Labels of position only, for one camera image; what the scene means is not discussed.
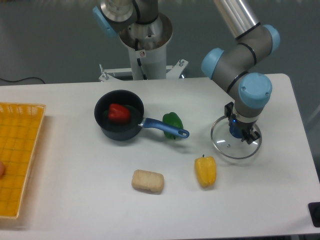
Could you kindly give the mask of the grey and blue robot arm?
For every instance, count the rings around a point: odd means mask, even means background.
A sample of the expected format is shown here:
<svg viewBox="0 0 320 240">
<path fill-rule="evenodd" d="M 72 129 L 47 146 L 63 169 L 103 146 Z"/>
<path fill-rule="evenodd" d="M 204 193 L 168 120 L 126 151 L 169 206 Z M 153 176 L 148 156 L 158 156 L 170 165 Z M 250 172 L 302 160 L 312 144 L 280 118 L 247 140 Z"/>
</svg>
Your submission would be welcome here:
<svg viewBox="0 0 320 240">
<path fill-rule="evenodd" d="M 201 70 L 233 99 L 224 111 L 230 133 L 251 144 L 261 136 L 254 124 L 270 99 L 272 84 L 264 74 L 249 70 L 273 53 L 281 38 L 273 26 L 261 25 L 247 1 L 217 0 L 215 5 L 237 44 L 228 51 L 211 50 Z M 92 13 L 105 34 L 119 36 L 127 47 L 134 80 L 169 76 L 167 43 L 173 27 L 156 0 L 102 0 Z"/>
</svg>

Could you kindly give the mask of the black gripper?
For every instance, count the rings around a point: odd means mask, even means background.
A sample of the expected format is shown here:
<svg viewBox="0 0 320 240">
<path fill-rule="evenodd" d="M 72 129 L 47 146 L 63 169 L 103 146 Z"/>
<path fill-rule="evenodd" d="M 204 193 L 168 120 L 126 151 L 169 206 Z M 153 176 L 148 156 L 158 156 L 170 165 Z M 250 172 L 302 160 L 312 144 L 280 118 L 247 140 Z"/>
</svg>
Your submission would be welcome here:
<svg viewBox="0 0 320 240">
<path fill-rule="evenodd" d="M 261 134 L 254 129 L 258 118 L 242 116 L 237 112 L 233 102 L 224 106 L 224 115 L 228 119 L 229 132 L 233 137 L 242 137 L 241 142 L 250 145 L 261 138 Z"/>
</svg>

